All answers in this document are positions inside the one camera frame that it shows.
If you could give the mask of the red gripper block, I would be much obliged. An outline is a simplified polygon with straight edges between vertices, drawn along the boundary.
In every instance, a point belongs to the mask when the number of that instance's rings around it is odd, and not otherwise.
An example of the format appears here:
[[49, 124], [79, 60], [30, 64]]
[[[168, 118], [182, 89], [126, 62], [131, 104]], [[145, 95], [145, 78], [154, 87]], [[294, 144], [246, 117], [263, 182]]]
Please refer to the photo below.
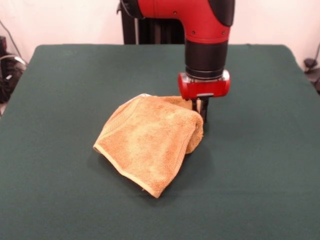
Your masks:
[[191, 100], [192, 110], [199, 113], [203, 122], [207, 122], [209, 98], [224, 97], [230, 89], [230, 73], [224, 70], [216, 79], [200, 80], [182, 72], [178, 75], [178, 88], [184, 100]]

